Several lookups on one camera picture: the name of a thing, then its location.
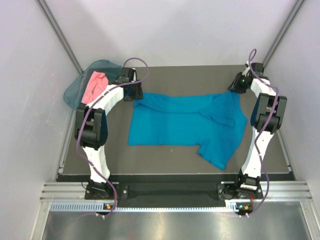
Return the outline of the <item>blue t shirt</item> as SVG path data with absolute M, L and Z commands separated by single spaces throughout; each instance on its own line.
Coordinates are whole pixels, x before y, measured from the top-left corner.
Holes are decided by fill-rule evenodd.
M 198 154 L 224 170 L 247 125 L 238 93 L 168 96 L 147 92 L 133 104 L 128 145 L 198 146 Z

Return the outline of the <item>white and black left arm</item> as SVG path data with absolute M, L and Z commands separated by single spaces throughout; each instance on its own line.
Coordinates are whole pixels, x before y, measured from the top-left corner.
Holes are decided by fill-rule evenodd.
M 110 183 L 111 172 L 107 166 L 105 144 L 108 138 L 107 115 L 120 101 L 143 99 L 142 84 L 125 86 L 108 85 L 96 99 L 81 103 L 76 109 L 74 137 L 76 149 L 83 149 L 90 168 L 86 186 L 86 200 L 111 199 L 114 187 Z

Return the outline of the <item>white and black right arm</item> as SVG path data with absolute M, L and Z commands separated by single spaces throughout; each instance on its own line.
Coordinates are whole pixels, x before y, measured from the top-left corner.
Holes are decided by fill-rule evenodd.
M 233 185 L 234 194 L 239 198 L 245 198 L 261 190 L 261 172 L 267 172 L 264 157 L 275 132 L 282 126 L 287 98 L 280 96 L 279 89 L 272 86 L 267 78 L 260 78 L 252 72 L 238 72 L 228 89 L 239 94 L 251 90 L 256 96 L 250 118 L 251 144 Z

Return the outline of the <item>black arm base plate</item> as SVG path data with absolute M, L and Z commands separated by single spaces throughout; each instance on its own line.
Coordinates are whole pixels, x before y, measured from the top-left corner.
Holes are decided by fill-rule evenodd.
M 226 200 L 262 199 L 258 180 L 244 189 L 238 174 L 114 174 L 111 184 L 86 180 L 86 200 L 117 200 L 119 207 L 213 207 Z

